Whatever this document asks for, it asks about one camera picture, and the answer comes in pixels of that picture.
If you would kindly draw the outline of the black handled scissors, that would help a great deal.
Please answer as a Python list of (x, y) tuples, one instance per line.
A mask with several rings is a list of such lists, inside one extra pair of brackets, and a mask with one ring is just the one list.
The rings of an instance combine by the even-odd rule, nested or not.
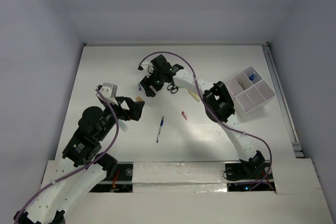
[(173, 84), (169, 84), (167, 86), (167, 90), (171, 93), (171, 94), (176, 94), (179, 90), (179, 87), (178, 86), (175, 86)]

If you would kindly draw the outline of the green highlighter pen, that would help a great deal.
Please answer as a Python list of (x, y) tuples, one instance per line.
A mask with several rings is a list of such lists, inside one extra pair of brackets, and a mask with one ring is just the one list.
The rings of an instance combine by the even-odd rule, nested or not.
[(123, 132), (127, 132), (129, 130), (128, 126), (122, 121), (122, 120), (118, 120), (119, 123), (119, 127)]

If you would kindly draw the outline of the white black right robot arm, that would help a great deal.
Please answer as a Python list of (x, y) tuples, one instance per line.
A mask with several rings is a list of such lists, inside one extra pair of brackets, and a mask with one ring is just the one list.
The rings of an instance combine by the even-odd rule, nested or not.
[(140, 71), (146, 71), (140, 85), (148, 97), (156, 96), (165, 84), (183, 88), (198, 95), (210, 120), (217, 123), (227, 134), (242, 163), (241, 171), (248, 178), (258, 175), (265, 163), (262, 152), (256, 148), (251, 139), (264, 142), (260, 137), (247, 133), (234, 126), (234, 102), (229, 90), (222, 81), (217, 83), (200, 79), (193, 67), (184, 61), (190, 71), (179, 64), (170, 64), (165, 58), (165, 51), (149, 54), (138, 65)]

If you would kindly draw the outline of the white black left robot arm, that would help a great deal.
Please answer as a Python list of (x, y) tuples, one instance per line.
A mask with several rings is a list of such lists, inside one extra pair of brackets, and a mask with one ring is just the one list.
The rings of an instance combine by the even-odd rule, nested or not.
[(120, 129), (121, 120), (138, 121), (145, 103), (128, 97), (117, 97), (115, 104), (100, 101), (105, 109), (91, 106), (83, 111), (49, 184), (16, 213), (15, 223), (65, 223), (95, 185), (115, 176), (118, 161), (101, 151), (101, 141), (113, 127)]

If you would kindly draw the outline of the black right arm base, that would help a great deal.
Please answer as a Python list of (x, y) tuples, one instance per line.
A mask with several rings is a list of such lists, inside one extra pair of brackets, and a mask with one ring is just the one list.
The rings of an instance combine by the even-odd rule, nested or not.
[(240, 180), (258, 180), (265, 176), (268, 168), (268, 161), (264, 162), (261, 168), (258, 168), (256, 171), (253, 171), (251, 168), (242, 164), (241, 162), (226, 162), (222, 176), (224, 179), (231, 182)]

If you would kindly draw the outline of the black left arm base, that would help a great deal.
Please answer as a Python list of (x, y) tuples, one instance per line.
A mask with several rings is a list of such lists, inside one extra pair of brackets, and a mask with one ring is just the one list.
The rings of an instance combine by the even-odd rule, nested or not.
[(131, 185), (133, 178), (133, 163), (118, 163), (115, 173), (105, 178), (101, 184)]

